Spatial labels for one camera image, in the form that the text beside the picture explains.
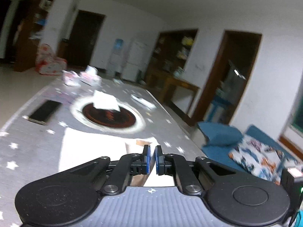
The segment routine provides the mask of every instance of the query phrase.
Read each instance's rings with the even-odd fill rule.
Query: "tiled floor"
[[[0,128],[43,87],[57,76],[42,76],[34,69],[14,72],[9,65],[0,65]]]

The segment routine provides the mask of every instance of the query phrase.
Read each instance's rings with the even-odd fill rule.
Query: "smartphone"
[[[45,125],[53,113],[61,105],[61,102],[51,100],[45,101],[39,108],[37,108],[29,117],[28,121]]]

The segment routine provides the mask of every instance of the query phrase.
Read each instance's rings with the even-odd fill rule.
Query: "refrigerator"
[[[130,50],[128,52],[128,57],[126,64],[123,68],[121,78],[135,82],[139,72],[139,68],[142,65],[143,57],[146,53],[146,44],[139,41],[133,41]]]

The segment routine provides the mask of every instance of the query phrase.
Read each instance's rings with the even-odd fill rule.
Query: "white light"
[[[297,168],[288,168],[287,170],[295,178],[303,176],[303,173],[299,171]]]

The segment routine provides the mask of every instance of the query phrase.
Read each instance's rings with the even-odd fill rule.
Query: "wooden desk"
[[[197,87],[183,79],[175,78],[172,74],[167,73],[165,71],[160,71],[158,69],[150,70],[150,72],[148,73],[147,78],[146,78],[146,86],[149,88],[153,88],[156,85],[157,80],[159,80],[159,79],[164,80],[164,86],[163,86],[163,89],[161,90],[159,98],[158,98],[158,101],[160,103],[164,103],[165,101],[171,100],[172,95],[174,94],[175,88],[177,86],[180,86],[180,87],[193,91],[193,97],[192,97],[190,105],[188,106],[188,109],[186,111],[186,114],[188,114],[188,112],[192,106],[192,103],[194,101],[194,98],[199,90],[199,87]],[[169,90],[172,86],[174,87],[174,90],[169,92]]]

